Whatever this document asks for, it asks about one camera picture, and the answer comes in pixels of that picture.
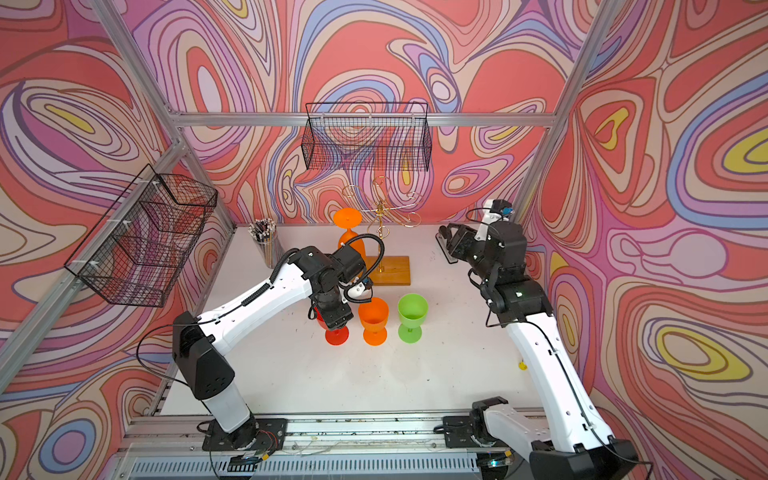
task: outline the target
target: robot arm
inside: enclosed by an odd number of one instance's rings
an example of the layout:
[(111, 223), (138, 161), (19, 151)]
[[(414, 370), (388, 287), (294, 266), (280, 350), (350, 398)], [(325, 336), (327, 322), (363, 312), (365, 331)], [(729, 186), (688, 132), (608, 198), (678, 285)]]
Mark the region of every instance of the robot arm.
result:
[(286, 252), (269, 279), (234, 300), (198, 318), (185, 312), (175, 321), (173, 359), (217, 425), (236, 449), (248, 448), (258, 425), (233, 382), (234, 370), (224, 356), (249, 333), (289, 305), (309, 298), (311, 308), (329, 329), (343, 328), (353, 317), (348, 302), (357, 300), (369, 285), (365, 260), (349, 244), (362, 238), (379, 241), (379, 261), (384, 246), (375, 235), (364, 233), (331, 255), (315, 247)]
[[(531, 463), (534, 478), (623, 478), (637, 460), (632, 443), (617, 440), (589, 399), (560, 340), (541, 286), (525, 275), (527, 240), (508, 221), (511, 205), (489, 200), (481, 226), (440, 227), (446, 258), (470, 264), (470, 282), (515, 342), (541, 397), (549, 429), (537, 427), (496, 397), (472, 405), (470, 424), (480, 444), (502, 440)], [(472, 275), (480, 277), (476, 283)]]

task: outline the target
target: black wire basket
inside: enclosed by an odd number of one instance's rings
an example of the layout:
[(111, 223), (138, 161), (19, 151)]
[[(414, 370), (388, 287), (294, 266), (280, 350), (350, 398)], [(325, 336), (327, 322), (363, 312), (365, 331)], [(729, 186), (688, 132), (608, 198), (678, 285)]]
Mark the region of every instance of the black wire basket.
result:
[(424, 102), (306, 104), (307, 170), (428, 171), (432, 132)]
[(214, 188), (184, 175), (154, 174), (82, 268), (73, 271), (71, 257), (65, 267), (109, 303), (163, 306), (217, 198)]

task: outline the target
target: patterned wallpaper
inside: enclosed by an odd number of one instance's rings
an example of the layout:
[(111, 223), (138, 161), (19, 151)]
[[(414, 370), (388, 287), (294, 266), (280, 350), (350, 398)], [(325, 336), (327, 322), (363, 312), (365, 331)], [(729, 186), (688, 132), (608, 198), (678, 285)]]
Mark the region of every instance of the patterned wallpaper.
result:
[(768, 478), (766, 66), (765, 2), (630, 0), (526, 215), (571, 359), (655, 478)]
[[(429, 102), (437, 112), (553, 111), (596, 4), (586, 1), (130, 3), (123, 18), (172, 108), (303, 111), (308, 101)], [(330, 222), (371, 208), (383, 172), (306, 172), (302, 128), (187, 129), (233, 220)], [(390, 174), (425, 222), (510, 197), (541, 129), (432, 129), (428, 174)], [(368, 190), (349, 201), (347, 184)]]
[[(0, 2), (0, 339), (48, 292), (127, 182), (167, 148), (88, 0)], [(159, 379), (133, 358), (194, 307), (224, 243), (215, 216), (163, 309), (83, 290), (0, 395), (0, 479), (96, 478)], [(142, 356), (159, 371), (170, 335)]]

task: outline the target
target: vented panel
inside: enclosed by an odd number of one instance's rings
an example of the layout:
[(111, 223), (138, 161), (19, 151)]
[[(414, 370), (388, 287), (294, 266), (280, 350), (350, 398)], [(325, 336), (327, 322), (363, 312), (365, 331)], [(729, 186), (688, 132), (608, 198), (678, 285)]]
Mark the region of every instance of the vented panel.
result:
[[(229, 465), (214, 457), (219, 475), (275, 477), (283, 475), (396, 475), (403, 473), (476, 473), (473, 453), (448, 452), (396, 455), (274, 455), (259, 465)], [(210, 477), (207, 456), (139, 458), (131, 478)]]

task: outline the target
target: wooden base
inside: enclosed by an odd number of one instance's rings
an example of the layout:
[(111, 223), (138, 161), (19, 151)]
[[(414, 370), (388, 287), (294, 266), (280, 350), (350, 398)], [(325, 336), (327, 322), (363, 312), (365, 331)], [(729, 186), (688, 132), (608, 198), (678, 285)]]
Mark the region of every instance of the wooden base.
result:
[[(376, 262), (376, 257), (366, 257), (366, 268)], [(410, 285), (411, 261), (408, 257), (384, 256), (384, 259), (370, 275), (374, 285)]]

